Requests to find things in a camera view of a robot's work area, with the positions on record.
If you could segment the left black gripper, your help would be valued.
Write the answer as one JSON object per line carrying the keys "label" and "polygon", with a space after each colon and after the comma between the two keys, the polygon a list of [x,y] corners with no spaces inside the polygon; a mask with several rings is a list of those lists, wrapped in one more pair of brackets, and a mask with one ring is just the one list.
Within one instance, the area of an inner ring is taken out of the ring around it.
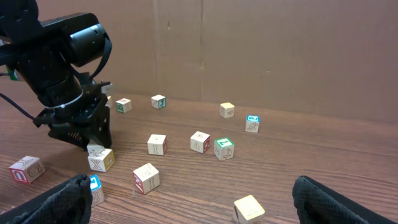
{"label": "left black gripper", "polygon": [[34,119],[39,127],[50,128],[48,135],[78,147],[87,149],[90,141],[109,148],[112,145],[110,108],[106,105],[106,89],[110,82],[83,85],[79,98],[63,108],[46,108]]}

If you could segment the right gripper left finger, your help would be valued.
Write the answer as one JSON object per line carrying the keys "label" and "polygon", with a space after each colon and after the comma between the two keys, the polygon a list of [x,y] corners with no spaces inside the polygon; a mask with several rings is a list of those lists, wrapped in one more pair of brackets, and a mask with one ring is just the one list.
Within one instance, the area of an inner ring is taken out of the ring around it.
{"label": "right gripper left finger", "polygon": [[91,180],[79,174],[1,215],[2,224],[87,224],[93,196]]}

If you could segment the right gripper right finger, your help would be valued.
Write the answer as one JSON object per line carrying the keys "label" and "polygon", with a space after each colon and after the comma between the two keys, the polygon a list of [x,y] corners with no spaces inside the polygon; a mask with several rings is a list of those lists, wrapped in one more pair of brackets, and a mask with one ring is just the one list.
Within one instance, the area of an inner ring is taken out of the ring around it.
{"label": "right gripper right finger", "polygon": [[397,224],[305,175],[292,197],[301,224]]}

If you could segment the red letter white block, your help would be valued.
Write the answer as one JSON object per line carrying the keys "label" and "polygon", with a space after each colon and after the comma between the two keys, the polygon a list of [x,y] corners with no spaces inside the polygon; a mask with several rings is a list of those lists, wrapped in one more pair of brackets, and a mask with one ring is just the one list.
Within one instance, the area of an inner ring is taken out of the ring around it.
{"label": "red letter white block", "polygon": [[45,172],[38,157],[25,156],[9,167],[12,178],[22,184],[30,184]]}

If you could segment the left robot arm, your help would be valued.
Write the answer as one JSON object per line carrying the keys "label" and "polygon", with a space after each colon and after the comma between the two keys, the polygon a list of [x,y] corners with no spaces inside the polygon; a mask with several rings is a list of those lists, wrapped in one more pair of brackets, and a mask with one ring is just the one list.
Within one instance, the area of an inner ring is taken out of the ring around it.
{"label": "left robot arm", "polygon": [[97,17],[76,13],[39,21],[35,0],[1,1],[1,65],[17,70],[44,109],[32,118],[48,135],[83,149],[90,141],[109,148],[110,108],[95,76],[112,43]]}

